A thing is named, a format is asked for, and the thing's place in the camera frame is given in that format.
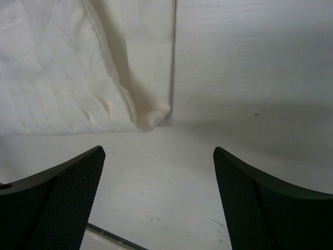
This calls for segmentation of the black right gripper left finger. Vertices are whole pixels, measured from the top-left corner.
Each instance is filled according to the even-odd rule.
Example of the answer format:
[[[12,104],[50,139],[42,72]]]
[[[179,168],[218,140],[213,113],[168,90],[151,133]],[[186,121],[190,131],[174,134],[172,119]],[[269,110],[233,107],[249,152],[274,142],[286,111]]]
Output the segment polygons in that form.
[[[1,249],[80,249],[105,158],[96,146],[1,184]]]

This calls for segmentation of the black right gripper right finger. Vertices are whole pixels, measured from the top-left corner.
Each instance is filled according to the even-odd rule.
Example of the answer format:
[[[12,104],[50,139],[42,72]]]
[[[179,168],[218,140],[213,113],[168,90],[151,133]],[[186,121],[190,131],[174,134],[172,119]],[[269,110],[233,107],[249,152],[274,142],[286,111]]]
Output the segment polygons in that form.
[[[332,195],[213,153],[232,249],[332,249]]]

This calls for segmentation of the white fabric skirt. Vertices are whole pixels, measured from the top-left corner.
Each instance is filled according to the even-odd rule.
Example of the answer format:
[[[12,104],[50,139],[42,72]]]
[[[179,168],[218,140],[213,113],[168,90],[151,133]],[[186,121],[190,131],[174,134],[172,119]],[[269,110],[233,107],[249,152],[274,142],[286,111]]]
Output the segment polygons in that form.
[[[1,135],[153,130],[174,27],[175,1],[1,1]]]

